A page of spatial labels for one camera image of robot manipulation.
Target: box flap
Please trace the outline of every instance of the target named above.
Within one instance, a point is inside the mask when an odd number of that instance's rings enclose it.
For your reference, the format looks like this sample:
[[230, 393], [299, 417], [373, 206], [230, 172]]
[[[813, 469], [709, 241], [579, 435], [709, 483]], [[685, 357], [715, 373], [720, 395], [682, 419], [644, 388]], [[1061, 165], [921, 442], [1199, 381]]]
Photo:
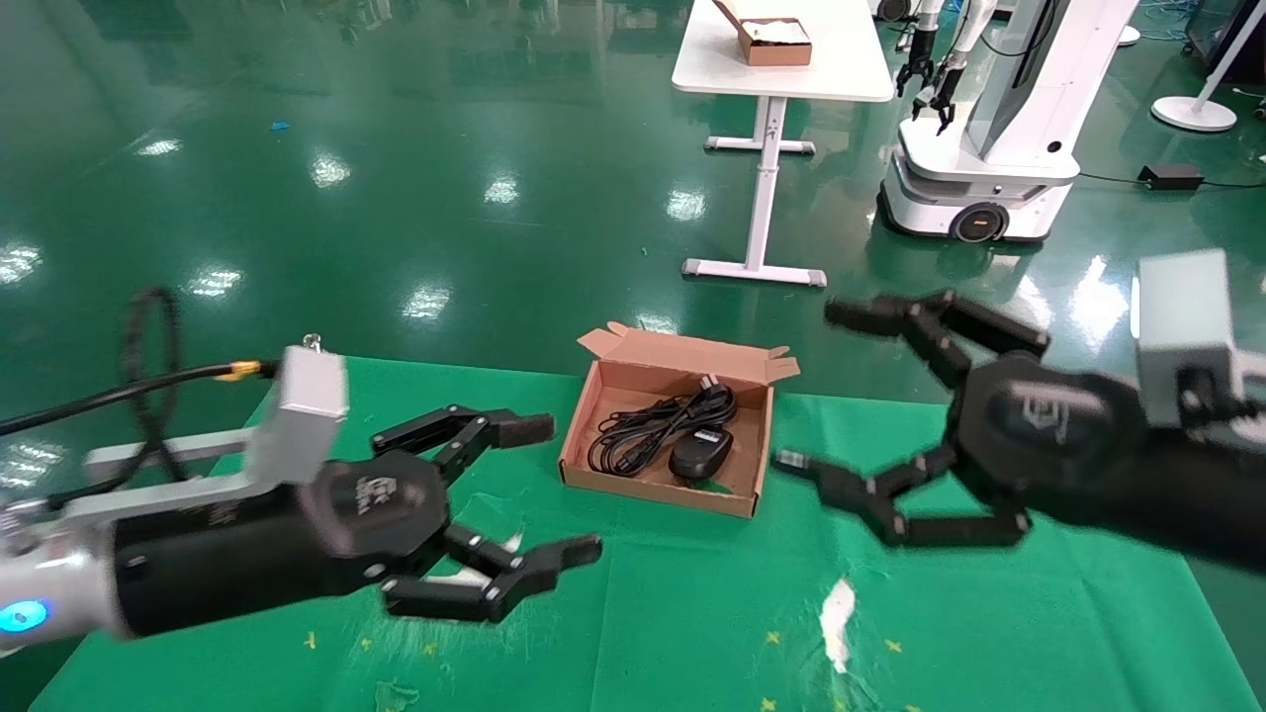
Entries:
[[594, 356], [608, 361], [713, 374], [747, 383], [771, 384], [800, 372], [795, 359], [784, 357], [789, 351], [786, 346], [737, 346], [630, 329], [617, 322], [608, 322], [606, 329], [594, 329], [577, 341]]
[[720, 8], [720, 13], [725, 15], [729, 24], [734, 25], [734, 29], [743, 32], [743, 23], [738, 20], [738, 11], [734, 10], [734, 5], [729, 0], [713, 0], [713, 3]]

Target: white floor lamp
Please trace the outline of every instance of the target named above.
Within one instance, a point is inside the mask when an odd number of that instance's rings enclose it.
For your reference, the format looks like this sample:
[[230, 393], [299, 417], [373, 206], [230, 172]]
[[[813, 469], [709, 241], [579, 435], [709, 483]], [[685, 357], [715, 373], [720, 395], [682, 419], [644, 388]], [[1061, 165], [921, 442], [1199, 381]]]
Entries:
[[1218, 87], [1222, 77], [1231, 68], [1231, 63], [1236, 61], [1236, 56], [1248, 42], [1248, 35], [1253, 33], [1253, 28], [1266, 14], [1266, 0], [1258, 0], [1257, 6], [1250, 13], [1248, 19], [1244, 22], [1244, 27], [1239, 28], [1239, 34], [1231, 41], [1231, 47], [1227, 48], [1227, 53], [1222, 56], [1222, 61], [1218, 66], [1213, 68], [1213, 73], [1209, 75], [1208, 81], [1204, 82], [1204, 89], [1195, 99], [1190, 96], [1165, 96], [1157, 99], [1152, 104], [1152, 115], [1157, 119], [1179, 128], [1185, 128], [1188, 130], [1199, 130], [1205, 133], [1213, 133], [1218, 130], [1227, 130], [1228, 128], [1236, 125], [1236, 113], [1231, 109], [1209, 101], [1209, 96], [1213, 95], [1213, 90]]

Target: cardboard box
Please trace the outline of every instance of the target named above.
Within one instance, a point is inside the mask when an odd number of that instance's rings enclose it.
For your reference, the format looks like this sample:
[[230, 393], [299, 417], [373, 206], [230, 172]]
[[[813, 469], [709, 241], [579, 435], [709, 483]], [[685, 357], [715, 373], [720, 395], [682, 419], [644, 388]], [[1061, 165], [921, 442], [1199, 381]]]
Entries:
[[[809, 60], [813, 58], [813, 42], [806, 41], [803, 44], [782, 44], [782, 43], [767, 43], [761, 42], [752, 37], [752, 33], [744, 27], [746, 23], [756, 24], [768, 24], [768, 23], [795, 23], [800, 25], [800, 20], [796, 18], [739, 18], [738, 11], [730, 0], [713, 0], [718, 8], [720, 8], [722, 14], [729, 20], [734, 29], [738, 30], [738, 46], [743, 52], [743, 58], [747, 63], [753, 67], [777, 67], [777, 66], [805, 66]], [[804, 32], [804, 25], [800, 25], [800, 30]]]
[[[580, 403], [563, 441], [558, 470], [571, 486], [694, 507], [751, 518], [765, 484], [770, 422], [776, 380], [800, 372], [787, 347], [753, 348], [701, 338], [630, 329], [610, 322], [580, 337], [598, 357], [589, 369]], [[615, 410], [638, 410], [674, 395], [695, 394], [699, 380], [714, 375], [730, 386], [738, 413], [725, 428], [734, 445], [709, 489], [693, 489], [668, 471], [672, 442], [636, 478], [619, 478], [589, 467], [589, 447], [598, 426]]]

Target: white table leg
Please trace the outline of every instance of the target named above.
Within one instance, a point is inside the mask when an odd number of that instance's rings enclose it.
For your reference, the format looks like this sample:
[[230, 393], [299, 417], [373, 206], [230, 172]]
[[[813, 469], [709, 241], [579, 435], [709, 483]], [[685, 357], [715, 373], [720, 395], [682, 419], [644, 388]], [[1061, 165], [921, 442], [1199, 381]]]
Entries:
[[[704, 142], [705, 148], [729, 148], [736, 151], [760, 151], [765, 147], [763, 133], [766, 117], [770, 113], [770, 98], [758, 96], [756, 99], [756, 125], [752, 128], [752, 138], [736, 138], [730, 136], [709, 136]], [[809, 153], [818, 151], [812, 141], [779, 141], [779, 151], [791, 153]]]
[[761, 167], [756, 174], [756, 196], [752, 199], [752, 226], [747, 234], [747, 260], [743, 264], [686, 260], [686, 264], [681, 266], [682, 274], [827, 286], [827, 272], [822, 270], [771, 267], [765, 264], [765, 246], [770, 239], [770, 215], [774, 213], [774, 186], [779, 177], [779, 152], [781, 151], [782, 119], [786, 114], [786, 106], [785, 96], [771, 96], [765, 125], [761, 127], [763, 146], [761, 148]]

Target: white table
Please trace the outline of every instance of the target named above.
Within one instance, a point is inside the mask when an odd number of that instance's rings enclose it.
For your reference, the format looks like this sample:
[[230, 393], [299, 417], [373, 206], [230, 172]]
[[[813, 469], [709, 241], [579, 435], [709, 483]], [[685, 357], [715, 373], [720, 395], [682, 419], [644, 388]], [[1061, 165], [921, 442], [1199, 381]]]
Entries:
[[672, 71], [672, 86], [704, 94], [758, 96], [752, 138], [709, 137], [709, 148], [761, 152], [747, 236], [747, 260], [718, 262], [686, 260], [687, 275], [713, 275], [827, 286], [822, 270], [771, 267], [765, 264], [779, 153], [813, 153], [806, 141], [782, 141], [782, 118], [789, 98], [830, 101], [887, 101], [893, 77], [879, 46], [875, 22], [866, 0], [738, 0], [744, 18], [794, 16], [813, 42], [806, 67], [749, 67], [738, 47], [734, 27], [711, 0], [695, 0], [681, 53]]

